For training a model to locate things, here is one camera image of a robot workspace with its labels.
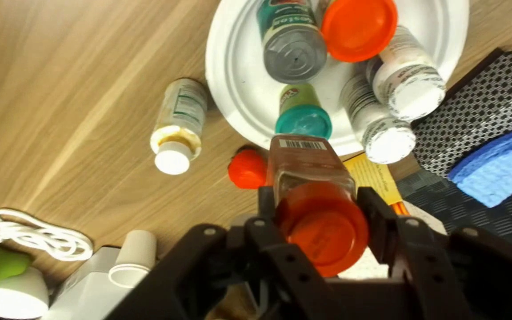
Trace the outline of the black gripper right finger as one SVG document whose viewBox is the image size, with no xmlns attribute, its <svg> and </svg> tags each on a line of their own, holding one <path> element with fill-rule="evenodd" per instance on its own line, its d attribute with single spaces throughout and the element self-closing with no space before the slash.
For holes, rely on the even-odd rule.
<svg viewBox="0 0 512 320">
<path fill-rule="evenodd" d="M 377 237 L 382 237 L 389 230 L 394 219 L 394 214 L 391 212 L 391 208 L 384 203 L 384 200 L 371 187 L 357 189 L 357 203 L 361 210 L 364 212 L 369 232 Z"/>
</svg>

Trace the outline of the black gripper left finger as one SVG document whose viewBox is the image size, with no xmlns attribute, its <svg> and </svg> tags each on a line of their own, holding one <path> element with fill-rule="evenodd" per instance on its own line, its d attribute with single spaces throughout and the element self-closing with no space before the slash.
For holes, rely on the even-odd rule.
<svg viewBox="0 0 512 320">
<path fill-rule="evenodd" d="M 261 187 L 257 191 L 257 217 L 279 226 L 277 221 L 277 203 L 272 187 Z"/>
</svg>

